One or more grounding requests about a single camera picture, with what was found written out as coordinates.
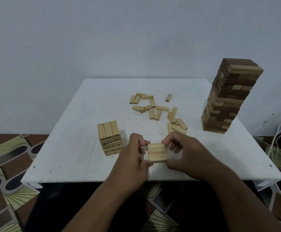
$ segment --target stack of wooden blocks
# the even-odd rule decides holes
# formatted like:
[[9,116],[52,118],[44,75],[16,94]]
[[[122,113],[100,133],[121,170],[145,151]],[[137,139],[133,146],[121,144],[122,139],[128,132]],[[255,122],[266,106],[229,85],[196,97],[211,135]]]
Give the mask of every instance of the stack of wooden blocks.
[[97,125],[99,140],[106,156],[118,154],[123,146],[117,121]]
[[203,130],[224,134],[263,71],[250,59],[224,58],[202,115]]

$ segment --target white table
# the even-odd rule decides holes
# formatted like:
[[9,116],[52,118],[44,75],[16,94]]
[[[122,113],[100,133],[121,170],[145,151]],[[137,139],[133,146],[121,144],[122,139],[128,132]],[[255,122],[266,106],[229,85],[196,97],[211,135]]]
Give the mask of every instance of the white table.
[[[133,111],[129,101],[136,92],[154,95],[159,106],[178,107],[176,117],[188,126],[186,134],[196,137],[241,179],[254,180],[259,189],[281,180],[280,171],[237,118],[224,135],[203,131],[201,115],[209,91],[206,79],[86,79],[22,182],[39,188],[39,183],[104,181],[119,155],[105,156],[100,145],[97,124],[107,121],[117,120],[123,145],[133,132],[160,143],[168,134],[167,113],[162,112],[160,121],[155,121],[149,119],[149,112]],[[167,103],[169,93],[173,97]],[[149,100],[139,102],[149,104]],[[180,158],[171,152],[169,156]],[[149,168],[148,180],[193,179],[168,169],[165,163],[156,163]]]

